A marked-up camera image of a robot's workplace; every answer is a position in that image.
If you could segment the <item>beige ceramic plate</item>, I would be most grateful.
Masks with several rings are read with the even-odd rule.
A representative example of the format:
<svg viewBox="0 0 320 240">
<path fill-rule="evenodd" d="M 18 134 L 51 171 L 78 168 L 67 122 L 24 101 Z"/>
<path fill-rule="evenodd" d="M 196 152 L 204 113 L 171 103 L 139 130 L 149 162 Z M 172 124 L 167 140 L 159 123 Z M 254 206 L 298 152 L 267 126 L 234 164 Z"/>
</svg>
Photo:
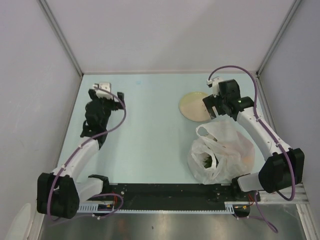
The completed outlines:
<svg viewBox="0 0 320 240">
<path fill-rule="evenodd" d="M 185 94 L 179 101 L 181 114 L 193 122 L 206 122 L 211 119 L 203 99 L 209 95 L 205 92 L 194 91 Z"/>
</svg>

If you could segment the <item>white plastic bag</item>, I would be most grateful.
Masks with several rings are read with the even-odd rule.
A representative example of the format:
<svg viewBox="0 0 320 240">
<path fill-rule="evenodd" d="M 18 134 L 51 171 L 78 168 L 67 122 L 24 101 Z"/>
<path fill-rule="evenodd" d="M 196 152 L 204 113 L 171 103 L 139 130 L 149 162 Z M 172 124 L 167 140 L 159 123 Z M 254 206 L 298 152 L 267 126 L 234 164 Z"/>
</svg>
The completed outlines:
<svg viewBox="0 0 320 240">
<path fill-rule="evenodd" d="M 229 183 L 251 173 L 255 163 L 254 144 L 230 120 L 199 125 L 187 156 L 194 178 L 204 185 Z"/>
</svg>

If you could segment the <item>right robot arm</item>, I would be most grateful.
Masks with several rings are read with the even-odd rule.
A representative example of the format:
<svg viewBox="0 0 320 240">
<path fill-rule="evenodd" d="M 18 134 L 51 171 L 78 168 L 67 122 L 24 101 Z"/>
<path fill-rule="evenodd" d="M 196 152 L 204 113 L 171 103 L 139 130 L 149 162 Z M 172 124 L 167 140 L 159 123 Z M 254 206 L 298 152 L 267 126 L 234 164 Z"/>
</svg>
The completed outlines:
<svg viewBox="0 0 320 240">
<path fill-rule="evenodd" d="M 267 124 L 257 111 L 257 100 L 242 97 L 236 80 L 215 77 L 207 80 L 212 94 L 203 103 L 212 119 L 227 115 L 241 125 L 254 140 L 262 153 L 265 163 L 257 173 L 248 173 L 235 178 L 237 182 L 230 188 L 231 196 L 242 201 L 251 191 L 280 193 L 290 188 L 292 201 L 296 186 L 302 182 L 305 154 L 300 148 L 292 148 L 285 143 Z"/>
</svg>

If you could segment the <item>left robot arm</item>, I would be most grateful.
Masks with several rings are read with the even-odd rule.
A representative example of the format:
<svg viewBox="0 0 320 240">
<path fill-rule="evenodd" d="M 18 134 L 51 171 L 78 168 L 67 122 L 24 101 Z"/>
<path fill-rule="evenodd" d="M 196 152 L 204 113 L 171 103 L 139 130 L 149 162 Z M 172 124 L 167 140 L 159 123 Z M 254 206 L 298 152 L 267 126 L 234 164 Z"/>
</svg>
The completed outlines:
<svg viewBox="0 0 320 240">
<path fill-rule="evenodd" d="M 87 163 L 104 145 L 108 133 L 120 127 L 108 129 L 107 124 L 113 111 L 126 110 L 125 95 L 113 94 L 110 84 L 94 84 L 88 91 L 90 101 L 85 106 L 79 144 L 61 166 L 50 173 L 41 173 L 37 179 L 36 210 L 50 218 L 72 219 L 86 201 L 110 201 L 108 213 L 118 210 L 116 203 L 123 198 L 112 192 L 106 176 L 92 174 L 83 182 L 77 179 Z"/>
</svg>

